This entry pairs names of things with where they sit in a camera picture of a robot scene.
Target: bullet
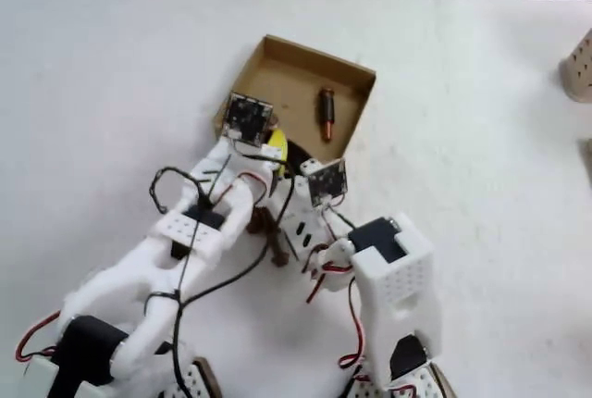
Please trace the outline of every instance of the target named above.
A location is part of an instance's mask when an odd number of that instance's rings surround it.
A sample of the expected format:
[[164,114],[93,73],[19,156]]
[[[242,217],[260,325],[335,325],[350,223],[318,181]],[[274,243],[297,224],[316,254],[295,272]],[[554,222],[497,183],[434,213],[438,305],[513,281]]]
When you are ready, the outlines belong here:
[[333,90],[330,88],[321,89],[319,98],[319,117],[322,126],[323,139],[329,142],[333,137],[333,124],[335,123],[335,102],[333,101]]

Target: yellow object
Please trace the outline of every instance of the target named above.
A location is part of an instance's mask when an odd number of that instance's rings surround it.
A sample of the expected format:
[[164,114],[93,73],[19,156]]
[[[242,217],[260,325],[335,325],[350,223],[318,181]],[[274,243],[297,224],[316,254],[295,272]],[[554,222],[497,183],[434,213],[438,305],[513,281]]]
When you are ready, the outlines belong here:
[[[270,146],[275,146],[281,150],[281,160],[286,160],[288,158],[288,139],[286,139],[286,134],[284,134],[284,131],[280,130],[279,128],[274,129],[271,133],[269,141],[267,141],[267,144]],[[284,169],[285,168],[283,165],[279,168],[280,176],[284,175]]]

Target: white plastic casing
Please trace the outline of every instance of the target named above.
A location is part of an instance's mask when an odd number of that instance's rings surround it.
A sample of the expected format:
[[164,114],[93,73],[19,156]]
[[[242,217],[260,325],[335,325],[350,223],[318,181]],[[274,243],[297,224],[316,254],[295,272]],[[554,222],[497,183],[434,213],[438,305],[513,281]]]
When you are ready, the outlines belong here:
[[395,239],[406,256],[387,262],[375,247],[356,253],[353,263],[362,302],[365,363],[374,383],[391,383],[390,358],[402,338],[413,334],[428,357],[440,353],[441,312],[432,281],[432,246],[403,214]]

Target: cable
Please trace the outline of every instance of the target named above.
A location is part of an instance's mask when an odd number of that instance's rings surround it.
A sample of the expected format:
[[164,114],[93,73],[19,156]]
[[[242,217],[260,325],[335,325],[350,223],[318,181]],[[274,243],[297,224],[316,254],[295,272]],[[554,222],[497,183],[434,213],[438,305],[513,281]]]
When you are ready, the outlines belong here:
[[321,285],[323,284],[323,281],[325,280],[325,276],[326,276],[326,274],[323,273],[321,276],[318,277],[318,281],[314,285],[313,291],[311,292],[311,294],[308,295],[308,298],[306,298],[307,304],[310,304],[311,301],[313,301],[313,299],[315,298],[316,294],[318,293],[319,289],[321,288]]
[[231,154],[228,154],[228,157],[224,161],[224,164],[222,165],[222,168],[220,169],[220,171],[218,171],[218,174],[216,174],[216,177],[214,178],[214,182],[212,182],[212,186],[210,187],[210,191],[207,192],[208,199],[212,195],[212,192],[214,191],[214,187],[216,186],[216,183],[218,182],[218,179],[220,179],[220,175],[222,174],[222,171],[224,171],[226,169],[226,167],[228,166],[228,162],[230,162],[230,158],[231,157],[232,157],[232,155]]
[[[239,153],[240,155],[242,155],[243,157],[248,158],[248,159],[262,160],[262,161],[274,162],[274,163],[278,163],[280,165],[284,165],[288,169],[288,171],[290,172],[290,175],[291,175],[290,189],[288,191],[288,195],[286,196],[286,200],[284,201],[283,206],[279,210],[279,214],[277,215],[277,218],[274,222],[274,227],[277,229],[279,227],[281,219],[284,217],[284,214],[286,213],[286,209],[288,208],[288,204],[290,203],[290,199],[291,199],[292,195],[294,194],[295,179],[293,176],[294,173],[293,173],[292,166],[287,161],[275,159],[273,157],[266,157],[266,156],[262,156],[262,155],[245,155],[243,153],[240,153],[238,150],[236,150],[236,151],[237,151],[237,153]],[[237,280],[240,280],[244,276],[248,275],[259,264],[261,264],[261,262],[265,259],[265,255],[267,254],[268,248],[269,248],[269,241],[266,241],[259,256],[257,256],[257,258],[243,271],[241,271],[240,273],[234,275],[233,277],[231,277],[227,280],[224,280],[224,281],[210,287],[209,289],[204,290],[203,292],[197,293],[194,296],[189,297],[184,302],[180,301],[180,292],[178,291],[179,292],[179,298],[178,298],[179,308],[177,309],[177,315],[175,317],[175,325],[173,327],[173,343],[172,343],[172,345],[173,345],[173,351],[172,351],[173,352],[173,369],[175,371],[175,381],[177,382],[177,386],[185,394],[186,398],[193,398],[193,397],[191,396],[191,392],[185,386],[185,382],[183,380],[182,374],[180,373],[180,366],[179,366],[179,330],[180,330],[180,321],[183,316],[183,311],[185,310],[186,307],[188,307],[189,305],[191,305],[192,303],[194,303],[198,299],[201,299],[210,293],[220,290],[220,289],[228,286],[229,284],[236,282]]]
[[343,204],[343,201],[345,201],[345,193],[341,195],[341,199],[339,199],[336,204],[333,204],[332,207],[335,208],[336,206],[340,206],[341,204]]
[[351,317],[353,318],[353,324],[355,325],[355,331],[358,334],[358,349],[355,354],[346,354],[339,359],[338,365],[342,369],[346,369],[346,368],[350,368],[352,366],[355,366],[356,363],[362,357],[362,354],[364,353],[364,329],[362,328],[362,324],[358,320],[358,317],[356,316],[355,310],[353,308],[352,286],[353,286],[354,282],[355,282],[355,278],[352,278],[350,281],[350,285],[348,286],[348,296],[349,296],[349,302],[350,302]]
[[15,359],[17,361],[19,361],[20,363],[28,363],[29,361],[31,361],[31,358],[33,358],[33,356],[36,354],[40,354],[42,356],[51,356],[52,354],[54,354],[54,351],[56,349],[55,346],[46,347],[39,352],[32,352],[30,354],[22,354],[22,351],[25,348],[25,345],[27,345],[27,342],[29,342],[29,340],[32,338],[32,336],[38,330],[54,322],[59,317],[59,314],[60,311],[58,310],[57,312],[52,313],[49,317],[43,319],[42,321],[31,327],[29,330],[27,330],[27,332],[24,334],[24,336],[18,343],[17,350],[15,351]]
[[[264,186],[264,191],[263,193],[259,196],[259,198],[253,203],[253,206],[256,206],[257,204],[259,204],[261,201],[263,201],[265,195],[267,194],[267,184],[265,183],[265,181],[263,180],[263,178],[261,178],[260,176],[258,176],[255,173],[252,173],[251,171],[243,171],[241,173],[239,173],[239,175],[235,178],[238,179],[242,176],[249,176],[255,180],[260,181],[261,183],[263,183]],[[226,196],[226,194],[230,191],[230,189],[232,189],[232,186],[235,182],[235,180],[220,194],[220,197],[218,197],[218,199],[214,202],[214,206],[220,204],[220,202],[222,202],[222,199],[224,199],[224,196]]]
[[330,205],[329,210],[331,210],[333,213],[335,213],[339,217],[339,219],[341,219],[343,222],[345,222],[347,225],[349,225],[352,230],[356,229],[355,225],[353,225],[353,222],[351,222],[349,219],[347,219],[345,216],[343,216],[339,211],[334,209],[333,206]]
[[446,394],[446,389],[444,389],[444,384],[442,383],[442,378],[440,377],[440,374],[438,372],[438,366],[431,363],[431,368],[429,370],[432,372],[432,376],[436,380],[436,384],[438,385],[438,387],[440,389],[440,393],[442,393],[442,397],[448,398],[447,394]]
[[327,225],[327,229],[329,230],[329,234],[331,235],[331,238],[333,238],[333,241],[336,241],[337,236],[335,235],[335,231],[333,231],[331,224],[329,224],[329,221],[327,220],[327,218],[325,218],[325,210],[321,210],[321,218],[323,218],[323,220],[325,221],[325,224]]
[[253,206],[259,204],[261,201],[263,201],[265,195],[267,194],[267,184],[265,183],[265,181],[263,180],[263,178],[255,173],[252,173],[251,171],[243,171],[241,173],[239,173],[239,175],[237,176],[237,179],[242,177],[242,176],[249,176],[250,178],[253,178],[255,180],[259,180],[261,183],[263,183],[263,193],[259,196],[259,198],[254,202]]
[[315,245],[313,247],[313,249],[310,251],[310,253],[308,254],[308,257],[306,257],[304,267],[302,267],[302,273],[306,273],[306,270],[308,269],[308,265],[311,263],[311,257],[313,256],[313,254],[320,253],[320,252],[326,250],[327,248],[329,248],[329,246],[326,243],[318,243],[317,245]]
[[199,194],[199,197],[201,199],[203,199],[203,202],[205,199],[207,199],[207,197],[204,193],[204,190],[202,189],[201,183],[202,182],[209,182],[210,181],[209,179],[196,180],[191,174],[189,174],[181,169],[178,169],[176,167],[160,168],[158,171],[156,171],[156,174],[154,174],[154,179],[152,180],[152,183],[150,184],[150,189],[148,190],[148,193],[150,194],[150,197],[154,201],[154,205],[156,205],[156,209],[158,210],[159,213],[164,215],[166,212],[168,212],[168,207],[160,204],[160,201],[158,200],[158,196],[156,195],[156,184],[158,183],[160,178],[162,178],[163,175],[165,173],[167,173],[168,171],[172,171],[174,173],[177,173],[180,176],[182,176],[183,178],[185,178],[186,180],[193,182],[193,184],[195,185],[195,188],[197,188],[197,193]]

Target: brown cardboard box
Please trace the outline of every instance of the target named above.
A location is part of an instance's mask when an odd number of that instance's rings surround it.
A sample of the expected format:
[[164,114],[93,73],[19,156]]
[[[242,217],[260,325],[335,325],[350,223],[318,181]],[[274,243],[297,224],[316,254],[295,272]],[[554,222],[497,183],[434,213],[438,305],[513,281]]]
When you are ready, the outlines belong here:
[[[273,105],[286,136],[322,162],[342,157],[374,86],[376,74],[340,58],[267,35],[255,48],[232,92]],[[321,88],[335,92],[333,139],[317,121]],[[220,131],[226,104],[216,115]]]

